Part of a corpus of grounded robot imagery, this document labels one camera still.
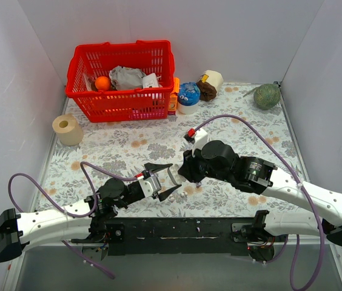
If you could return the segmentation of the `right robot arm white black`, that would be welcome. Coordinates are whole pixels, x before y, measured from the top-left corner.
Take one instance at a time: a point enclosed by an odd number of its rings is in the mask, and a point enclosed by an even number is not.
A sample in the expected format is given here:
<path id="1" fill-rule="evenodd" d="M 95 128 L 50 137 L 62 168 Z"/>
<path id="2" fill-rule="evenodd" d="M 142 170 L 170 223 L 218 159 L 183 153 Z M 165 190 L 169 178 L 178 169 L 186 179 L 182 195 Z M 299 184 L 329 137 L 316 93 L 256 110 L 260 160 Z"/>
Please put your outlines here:
<path id="1" fill-rule="evenodd" d="M 303 213 L 256 212 L 253 222 L 236 230 L 243 241 L 265 241 L 281 235 L 321 236 L 342 247 L 342 193 L 333 192 L 294 176 L 257 157 L 239 156 L 231 146 L 211 141 L 183 154 L 178 174 L 189 182 L 204 178 L 228 182 L 245 193 L 287 201 Z"/>

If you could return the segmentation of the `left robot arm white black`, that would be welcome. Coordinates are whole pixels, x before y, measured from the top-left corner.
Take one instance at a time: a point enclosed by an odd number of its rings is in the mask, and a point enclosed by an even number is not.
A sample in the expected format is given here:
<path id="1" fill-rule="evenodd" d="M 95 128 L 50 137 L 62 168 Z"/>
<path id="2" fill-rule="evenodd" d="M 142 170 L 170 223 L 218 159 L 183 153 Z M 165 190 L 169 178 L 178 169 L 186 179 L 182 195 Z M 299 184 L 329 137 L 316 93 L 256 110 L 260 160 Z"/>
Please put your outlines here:
<path id="1" fill-rule="evenodd" d="M 109 227 L 119 209 L 145 198 L 166 200 L 181 187 L 185 178 L 176 164 L 145 164 L 145 169 L 128 184 L 108 179 L 95 195 L 58 209 L 18 213 L 7 209 L 0 215 L 0 263 L 19 257 L 22 252 L 57 241 L 73 243 L 120 242 L 123 227 Z"/>

